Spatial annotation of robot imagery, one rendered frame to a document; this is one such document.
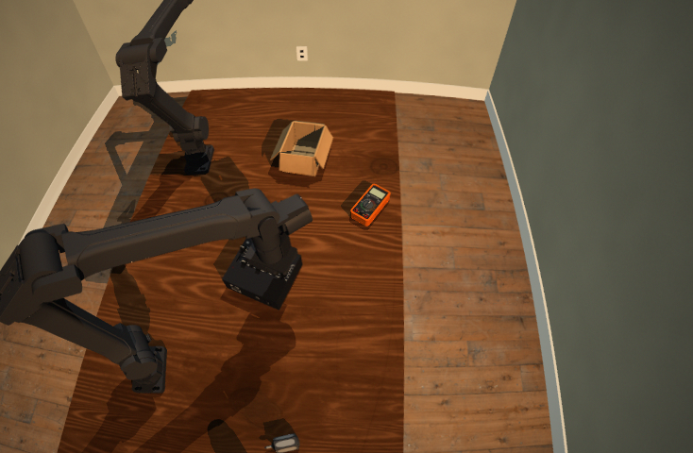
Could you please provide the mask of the dark grey fader panel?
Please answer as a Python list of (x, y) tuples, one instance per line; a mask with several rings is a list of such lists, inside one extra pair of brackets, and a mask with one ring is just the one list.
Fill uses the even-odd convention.
[(287, 275), (274, 276), (248, 263), (245, 253), (251, 244), (251, 238), (245, 239), (222, 280), (232, 291), (279, 310), (302, 266), (301, 255), (297, 254)]

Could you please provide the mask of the orange digital multimeter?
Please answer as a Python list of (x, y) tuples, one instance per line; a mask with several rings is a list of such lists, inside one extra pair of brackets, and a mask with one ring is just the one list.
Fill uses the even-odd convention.
[(368, 227), (389, 199), (389, 191), (372, 184), (350, 210), (350, 218)]

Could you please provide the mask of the open brown cardboard box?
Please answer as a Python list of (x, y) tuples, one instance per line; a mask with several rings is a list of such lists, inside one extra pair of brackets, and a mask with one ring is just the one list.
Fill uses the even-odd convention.
[[(324, 169), (332, 139), (325, 124), (293, 121), (283, 129), (271, 160), (279, 153), (280, 171), (285, 173), (294, 171), (292, 174), (307, 173), (305, 176), (316, 176), (318, 163)], [(302, 155), (311, 157), (302, 157)]]

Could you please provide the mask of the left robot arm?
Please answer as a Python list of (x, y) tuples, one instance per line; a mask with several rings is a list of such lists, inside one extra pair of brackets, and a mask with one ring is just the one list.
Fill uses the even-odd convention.
[(210, 170), (214, 148), (204, 147), (203, 142), (209, 136), (209, 123), (205, 116), (195, 117), (186, 111), (164, 91), (156, 81), (156, 72), (157, 62), (167, 52), (165, 37), (193, 1), (163, 0), (142, 31), (131, 42), (124, 43), (115, 57), (122, 97), (141, 103), (170, 125), (175, 141), (185, 151), (186, 175), (207, 174)]

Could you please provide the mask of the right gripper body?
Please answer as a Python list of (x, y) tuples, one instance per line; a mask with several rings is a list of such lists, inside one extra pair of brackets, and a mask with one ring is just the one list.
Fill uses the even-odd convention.
[(297, 249), (291, 246), (286, 256), (283, 257), (279, 245), (280, 240), (278, 246), (273, 250), (261, 251), (258, 250), (252, 243), (245, 254), (245, 258), (249, 264), (263, 269), (271, 274), (280, 272), (287, 275), (292, 261), (296, 259)]

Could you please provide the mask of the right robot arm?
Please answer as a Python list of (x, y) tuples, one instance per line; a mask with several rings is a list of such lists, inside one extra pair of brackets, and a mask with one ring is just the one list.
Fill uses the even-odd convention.
[[(111, 326), (64, 297), (82, 293), (81, 280), (98, 272), (213, 241), (246, 237), (270, 251), (280, 240), (285, 257), (289, 235), (312, 221), (299, 194), (270, 203), (260, 189), (249, 189), (206, 206), (96, 230), (73, 232), (65, 224), (34, 229), (0, 270), (0, 322), (29, 324), (92, 350), (120, 365), (133, 392), (162, 394), (165, 347), (149, 346), (151, 338), (139, 326)], [(64, 252), (68, 265), (62, 267)]]

